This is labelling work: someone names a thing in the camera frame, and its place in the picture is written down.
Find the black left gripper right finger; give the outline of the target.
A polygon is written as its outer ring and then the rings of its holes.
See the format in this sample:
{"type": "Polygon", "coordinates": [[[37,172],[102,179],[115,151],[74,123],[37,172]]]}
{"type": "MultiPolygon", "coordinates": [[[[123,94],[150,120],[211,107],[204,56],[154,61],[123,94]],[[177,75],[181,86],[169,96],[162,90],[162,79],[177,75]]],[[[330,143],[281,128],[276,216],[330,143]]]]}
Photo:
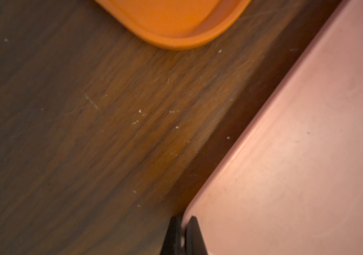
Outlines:
{"type": "Polygon", "coordinates": [[[192,216],[185,229],[185,254],[208,255],[199,222],[192,216]]]}

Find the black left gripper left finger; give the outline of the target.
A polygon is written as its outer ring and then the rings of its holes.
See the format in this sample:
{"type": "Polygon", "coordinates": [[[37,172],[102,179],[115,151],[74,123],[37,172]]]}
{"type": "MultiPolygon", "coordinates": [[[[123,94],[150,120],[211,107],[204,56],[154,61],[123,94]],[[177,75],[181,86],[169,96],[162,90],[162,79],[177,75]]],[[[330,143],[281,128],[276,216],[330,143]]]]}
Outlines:
{"type": "Polygon", "coordinates": [[[180,217],[173,216],[170,219],[160,255],[182,255],[182,220],[180,217]]]}

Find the pink silicone mat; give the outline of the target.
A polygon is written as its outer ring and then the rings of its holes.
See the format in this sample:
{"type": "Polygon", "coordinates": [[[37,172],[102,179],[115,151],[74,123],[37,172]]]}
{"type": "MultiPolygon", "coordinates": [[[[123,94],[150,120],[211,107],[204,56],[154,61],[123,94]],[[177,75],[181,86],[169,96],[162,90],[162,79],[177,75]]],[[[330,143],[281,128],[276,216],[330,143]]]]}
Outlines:
{"type": "Polygon", "coordinates": [[[343,1],[189,204],[213,255],[363,255],[363,1],[343,1]]]}

